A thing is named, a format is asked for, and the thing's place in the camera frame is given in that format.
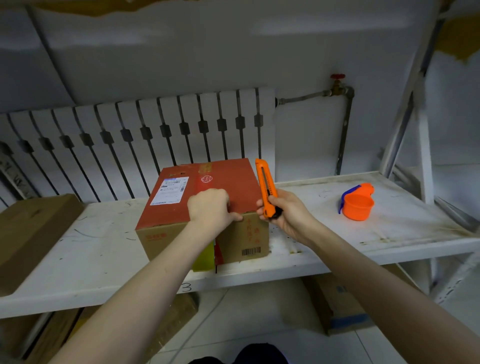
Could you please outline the person's left hand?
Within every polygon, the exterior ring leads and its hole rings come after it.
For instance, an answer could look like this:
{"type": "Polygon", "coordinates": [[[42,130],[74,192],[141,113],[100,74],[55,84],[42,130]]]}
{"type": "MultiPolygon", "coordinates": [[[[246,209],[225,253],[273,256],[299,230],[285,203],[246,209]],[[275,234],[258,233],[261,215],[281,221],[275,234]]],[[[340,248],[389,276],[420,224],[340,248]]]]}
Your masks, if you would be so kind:
{"type": "Polygon", "coordinates": [[[230,197],[224,189],[208,189],[189,198],[189,226],[210,239],[217,237],[231,223],[223,223],[222,215],[229,212],[230,197]]]}

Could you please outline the person's right hand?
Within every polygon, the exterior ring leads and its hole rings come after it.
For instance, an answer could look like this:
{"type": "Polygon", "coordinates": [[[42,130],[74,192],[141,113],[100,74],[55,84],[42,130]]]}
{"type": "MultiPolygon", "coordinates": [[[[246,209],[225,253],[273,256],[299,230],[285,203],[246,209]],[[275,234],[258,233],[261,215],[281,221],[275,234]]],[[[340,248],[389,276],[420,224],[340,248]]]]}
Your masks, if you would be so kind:
{"type": "Polygon", "coordinates": [[[269,196],[269,201],[280,207],[283,212],[277,219],[263,221],[272,223],[293,240],[312,248],[313,241],[309,234],[311,227],[315,227],[318,221],[294,193],[282,189],[277,189],[277,193],[278,197],[269,196]]]}

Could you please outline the orange utility knife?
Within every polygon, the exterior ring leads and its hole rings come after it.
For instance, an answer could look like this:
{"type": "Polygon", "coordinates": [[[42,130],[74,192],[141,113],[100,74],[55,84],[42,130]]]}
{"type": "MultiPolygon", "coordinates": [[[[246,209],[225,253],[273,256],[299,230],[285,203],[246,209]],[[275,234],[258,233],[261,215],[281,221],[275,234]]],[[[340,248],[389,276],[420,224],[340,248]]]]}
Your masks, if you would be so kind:
{"type": "Polygon", "coordinates": [[[261,198],[263,202],[263,216],[268,219],[277,219],[281,216],[282,208],[272,204],[269,201],[269,196],[278,198],[278,192],[275,187],[268,163],[264,159],[255,159],[255,167],[261,188],[261,198]]]}

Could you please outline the red-topped cardboard box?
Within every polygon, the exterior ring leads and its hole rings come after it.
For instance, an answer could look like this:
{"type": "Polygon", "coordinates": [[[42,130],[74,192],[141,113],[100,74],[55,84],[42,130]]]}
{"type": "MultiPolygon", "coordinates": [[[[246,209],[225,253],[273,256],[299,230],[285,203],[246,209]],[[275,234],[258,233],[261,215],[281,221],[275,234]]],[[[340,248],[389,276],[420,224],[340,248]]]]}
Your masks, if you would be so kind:
{"type": "Polygon", "coordinates": [[[229,211],[243,220],[232,222],[199,255],[193,272],[269,255],[269,225],[256,213],[261,189],[249,159],[229,159],[165,167],[159,174],[135,228],[149,261],[157,257],[189,222],[188,200],[208,189],[224,189],[229,211]]]}

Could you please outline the person's left forearm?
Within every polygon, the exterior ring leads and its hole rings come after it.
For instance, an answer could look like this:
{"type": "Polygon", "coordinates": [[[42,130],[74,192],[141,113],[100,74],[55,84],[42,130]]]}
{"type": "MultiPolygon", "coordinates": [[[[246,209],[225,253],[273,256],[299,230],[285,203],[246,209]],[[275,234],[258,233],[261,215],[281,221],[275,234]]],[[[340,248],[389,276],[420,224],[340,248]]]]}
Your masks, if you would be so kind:
{"type": "Polygon", "coordinates": [[[189,222],[48,364],[138,364],[195,259],[223,229],[212,222],[189,222]]]}

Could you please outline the person's right forearm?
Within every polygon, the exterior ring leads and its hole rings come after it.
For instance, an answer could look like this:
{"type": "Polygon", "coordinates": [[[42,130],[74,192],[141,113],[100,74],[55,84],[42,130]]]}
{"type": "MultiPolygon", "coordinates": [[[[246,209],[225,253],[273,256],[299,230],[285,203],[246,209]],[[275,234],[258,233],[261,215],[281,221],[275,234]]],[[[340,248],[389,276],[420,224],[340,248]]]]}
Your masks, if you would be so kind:
{"type": "Polygon", "coordinates": [[[417,288],[311,219],[302,235],[408,364],[480,364],[480,337],[417,288]]]}

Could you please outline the grey metal water pipe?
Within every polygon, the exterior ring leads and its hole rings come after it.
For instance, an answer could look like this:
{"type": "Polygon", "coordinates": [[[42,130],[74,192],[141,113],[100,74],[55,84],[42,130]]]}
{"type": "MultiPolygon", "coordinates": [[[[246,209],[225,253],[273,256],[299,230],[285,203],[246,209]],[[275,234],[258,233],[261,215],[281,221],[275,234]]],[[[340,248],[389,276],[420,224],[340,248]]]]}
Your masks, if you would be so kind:
{"type": "MultiPolygon", "coordinates": [[[[348,93],[346,95],[340,95],[340,96],[343,96],[343,97],[346,98],[346,108],[345,108],[344,118],[343,118],[343,121],[342,121],[342,129],[341,129],[337,159],[336,159],[336,163],[335,163],[334,176],[338,176],[338,175],[341,174],[341,168],[342,168],[342,165],[343,165],[343,158],[344,158],[344,152],[345,152],[345,146],[346,146],[346,140],[347,140],[347,134],[348,134],[349,124],[350,124],[351,108],[352,108],[353,99],[355,97],[355,90],[350,86],[347,86],[347,89],[348,89],[348,93]]],[[[286,105],[286,104],[290,104],[290,103],[296,103],[296,102],[311,100],[311,99],[314,99],[314,98],[330,98],[330,97],[326,97],[327,90],[329,90],[329,89],[314,92],[314,93],[310,93],[310,94],[307,94],[307,95],[292,97],[292,98],[277,98],[276,97],[275,98],[275,107],[277,107],[279,105],[286,105]]]]}

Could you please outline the white panel radiator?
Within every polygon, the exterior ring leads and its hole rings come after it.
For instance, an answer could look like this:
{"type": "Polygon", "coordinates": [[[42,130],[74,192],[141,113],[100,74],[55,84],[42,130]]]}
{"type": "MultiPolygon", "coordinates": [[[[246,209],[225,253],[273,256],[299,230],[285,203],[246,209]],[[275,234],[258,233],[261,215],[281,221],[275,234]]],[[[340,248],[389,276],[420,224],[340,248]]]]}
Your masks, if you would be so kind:
{"type": "Polygon", "coordinates": [[[247,158],[275,177],[272,88],[0,113],[0,211],[35,197],[151,195],[166,167],[247,158]]]}

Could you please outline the cardboard box with blue tape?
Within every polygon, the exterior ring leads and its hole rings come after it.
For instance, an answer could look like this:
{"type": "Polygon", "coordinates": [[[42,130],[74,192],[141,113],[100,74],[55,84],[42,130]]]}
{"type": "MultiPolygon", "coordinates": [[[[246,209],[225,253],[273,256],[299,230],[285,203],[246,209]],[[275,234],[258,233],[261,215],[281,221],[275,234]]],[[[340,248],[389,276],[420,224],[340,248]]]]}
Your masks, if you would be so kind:
{"type": "Polygon", "coordinates": [[[332,273],[303,276],[301,280],[326,336],[375,326],[355,297],[332,273]]]}

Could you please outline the person's dark trouser legs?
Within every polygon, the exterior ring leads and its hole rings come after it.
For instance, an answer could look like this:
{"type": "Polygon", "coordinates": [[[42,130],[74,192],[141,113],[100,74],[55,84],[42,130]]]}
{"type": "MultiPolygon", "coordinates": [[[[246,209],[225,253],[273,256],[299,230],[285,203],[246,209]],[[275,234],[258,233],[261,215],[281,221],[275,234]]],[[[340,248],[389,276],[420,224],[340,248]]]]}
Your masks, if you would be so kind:
{"type": "MultiPolygon", "coordinates": [[[[226,364],[213,356],[205,356],[188,364],[226,364]]],[[[286,356],[270,343],[252,343],[245,346],[231,364],[290,364],[286,356]]]]}

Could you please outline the white metal shelf rack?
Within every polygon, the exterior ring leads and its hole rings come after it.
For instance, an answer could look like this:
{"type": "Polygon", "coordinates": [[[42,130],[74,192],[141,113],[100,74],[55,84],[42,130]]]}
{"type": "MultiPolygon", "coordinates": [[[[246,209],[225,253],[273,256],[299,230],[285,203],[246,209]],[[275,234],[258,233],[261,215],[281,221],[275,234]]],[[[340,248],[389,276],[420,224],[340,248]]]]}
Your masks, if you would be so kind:
{"type": "MultiPolygon", "coordinates": [[[[275,98],[355,90],[341,174],[334,175],[344,96],[275,107],[277,187],[301,197],[379,263],[454,256],[480,237],[448,213],[480,198],[480,73],[467,77],[429,38],[441,0],[0,0],[0,113],[251,88],[275,98]],[[341,195],[370,183],[365,221],[338,214],[341,195]]],[[[151,194],[86,205],[0,319],[105,303],[149,259],[135,228],[151,194]]]]}

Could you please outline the plain brown cardboard box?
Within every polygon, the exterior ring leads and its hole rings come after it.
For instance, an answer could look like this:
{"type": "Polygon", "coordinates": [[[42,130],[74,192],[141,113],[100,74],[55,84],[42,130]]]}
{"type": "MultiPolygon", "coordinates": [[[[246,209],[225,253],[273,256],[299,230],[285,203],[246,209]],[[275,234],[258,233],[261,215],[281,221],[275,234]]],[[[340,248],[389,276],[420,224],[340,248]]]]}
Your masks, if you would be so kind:
{"type": "Polygon", "coordinates": [[[17,201],[0,212],[0,297],[20,287],[84,209],[69,193],[17,201]]]}

